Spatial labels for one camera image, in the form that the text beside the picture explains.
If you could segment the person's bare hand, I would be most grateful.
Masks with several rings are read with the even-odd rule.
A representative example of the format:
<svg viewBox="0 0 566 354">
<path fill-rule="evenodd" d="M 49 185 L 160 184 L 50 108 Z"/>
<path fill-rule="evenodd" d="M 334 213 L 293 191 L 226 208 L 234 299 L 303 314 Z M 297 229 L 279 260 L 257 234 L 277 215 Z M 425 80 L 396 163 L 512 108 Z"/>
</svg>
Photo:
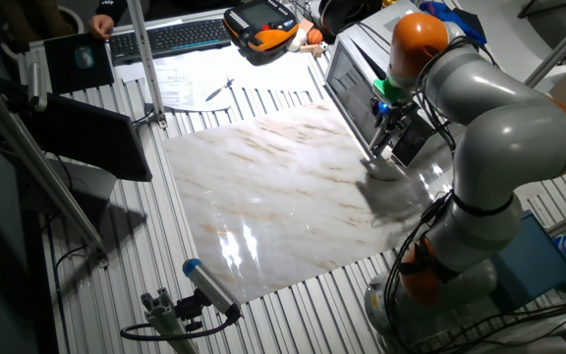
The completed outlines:
<svg viewBox="0 0 566 354">
<path fill-rule="evenodd" d="M 89 32 L 94 38 L 101 40 L 111 36 L 114 26 L 113 19 L 107 15 L 95 15 L 89 20 Z"/>
</svg>

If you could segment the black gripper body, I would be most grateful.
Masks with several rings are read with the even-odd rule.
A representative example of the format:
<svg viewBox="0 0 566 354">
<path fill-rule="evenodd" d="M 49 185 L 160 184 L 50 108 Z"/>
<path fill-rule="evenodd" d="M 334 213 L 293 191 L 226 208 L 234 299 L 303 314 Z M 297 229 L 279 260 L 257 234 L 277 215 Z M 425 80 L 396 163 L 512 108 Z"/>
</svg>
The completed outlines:
<svg viewBox="0 0 566 354">
<path fill-rule="evenodd" d="M 370 100 L 370 108 L 375 128 L 394 129 L 402 120 L 405 103 L 401 101 L 390 103 L 376 96 Z"/>
</svg>

